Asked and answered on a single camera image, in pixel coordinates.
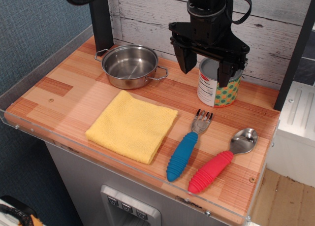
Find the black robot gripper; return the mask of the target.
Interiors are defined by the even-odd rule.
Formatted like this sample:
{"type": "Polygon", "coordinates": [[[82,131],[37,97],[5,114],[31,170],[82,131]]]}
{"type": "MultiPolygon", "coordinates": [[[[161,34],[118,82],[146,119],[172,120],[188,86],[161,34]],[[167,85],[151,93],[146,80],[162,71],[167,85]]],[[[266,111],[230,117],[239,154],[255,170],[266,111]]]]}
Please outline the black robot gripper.
{"type": "Polygon", "coordinates": [[[197,63],[197,55],[219,61],[219,87],[227,87],[236,71],[243,70],[248,62],[249,46],[236,37],[231,30],[231,22],[222,13],[218,17],[190,17],[190,22],[172,22],[170,38],[174,52],[184,74],[190,72],[197,63]]]}

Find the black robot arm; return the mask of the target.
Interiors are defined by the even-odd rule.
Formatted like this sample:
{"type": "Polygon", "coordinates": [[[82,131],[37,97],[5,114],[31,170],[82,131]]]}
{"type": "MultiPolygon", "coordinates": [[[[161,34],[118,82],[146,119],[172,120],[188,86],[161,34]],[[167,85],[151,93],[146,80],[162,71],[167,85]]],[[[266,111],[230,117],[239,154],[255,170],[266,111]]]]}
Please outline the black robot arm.
{"type": "MultiPolygon", "coordinates": [[[[249,46],[236,37],[231,25],[245,22],[251,9],[239,20],[232,19],[234,0],[188,0],[189,22],[169,24],[174,52],[183,73],[191,71],[197,63],[197,55],[219,62],[217,80],[221,88],[248,62],[249,46]]],[[[249,5],[251,0],[244,0],[249,5]]]]}

